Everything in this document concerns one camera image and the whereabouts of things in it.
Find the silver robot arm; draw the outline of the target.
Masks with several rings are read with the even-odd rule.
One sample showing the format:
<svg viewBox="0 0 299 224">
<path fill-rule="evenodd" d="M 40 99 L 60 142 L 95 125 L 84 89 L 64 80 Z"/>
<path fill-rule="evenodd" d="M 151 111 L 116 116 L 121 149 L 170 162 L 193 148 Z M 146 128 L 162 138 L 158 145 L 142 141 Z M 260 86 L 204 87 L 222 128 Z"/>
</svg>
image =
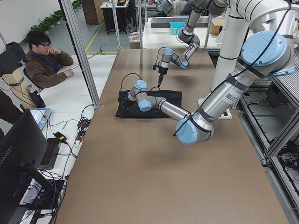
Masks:
<svg viewBox="0 0 299 224">
<path fill-rule="evenodd" d="M 176 64 L 181 69 L 186 69 L 189 65 L 188 60 L 193 53 L 199 48 L 200 40 L 194 34 L 195 25 L 204 10 L 208 10 L 212 16 L 221 15 L 227 4 L 221 0 L 189 0 L 181 11 L 181 15 L 188 15 L 187 24 L 180 28 L 177 35 L 179 40 L 188 45 L 187 49 L 181 56 L 176 55 L 172 49 L 165 48 L 159 65 L 153 65 L 153 69 L 159 68 L 158 87 L 161 85 L 164 75 L 166 75 L 170 62 Z"/>
<path fill-rule="evenodd" d="M 189 112 L 161 96 L 150 96 L 144 80 L 119 93 L 119 103 L 127 116 L 132 105 L 142 112 L 158 109 L 178 121 L 175 136 L 185 145 L 209 140 L 213 123 L 258 80 L 287 76 L 295 71 L 293 33 L 299 6 L 290 0 L 196 0 L 179 39 L 188 45 L 182 56 L 166 48 L 156 69 L 163 77 L 170 63 L 184 69 L 199 48 L 194 27 L 204 10 L 212 16 L 229 9 L 225 34 L 210 93 L 198 109 Z"/>
</svg>

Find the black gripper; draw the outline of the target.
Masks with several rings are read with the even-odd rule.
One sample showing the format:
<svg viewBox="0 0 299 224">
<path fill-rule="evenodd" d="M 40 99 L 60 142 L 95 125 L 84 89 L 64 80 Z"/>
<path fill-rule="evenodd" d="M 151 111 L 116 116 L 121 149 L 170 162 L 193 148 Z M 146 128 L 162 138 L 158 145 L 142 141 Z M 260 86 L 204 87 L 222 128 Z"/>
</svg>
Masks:
<svg viewBox="0 0 299 224">
<path fill-rule="evenodd" d="M 119 91 L 118 102 L 119 102 L 119 106 L 122 106 L 124 108 L 129 107 L 129 105 L 128 105 L 128 91 Z"/>
<path fill-rule="evenodd" d="M 158 78 L 158 84 L 157 86 L 160 87 L 163 81 L 163 75 L 167 74 L 167 68 L 165 67 L 159 67 L 158 72 L 160 73 L 159 78 Z"/>
</svg>

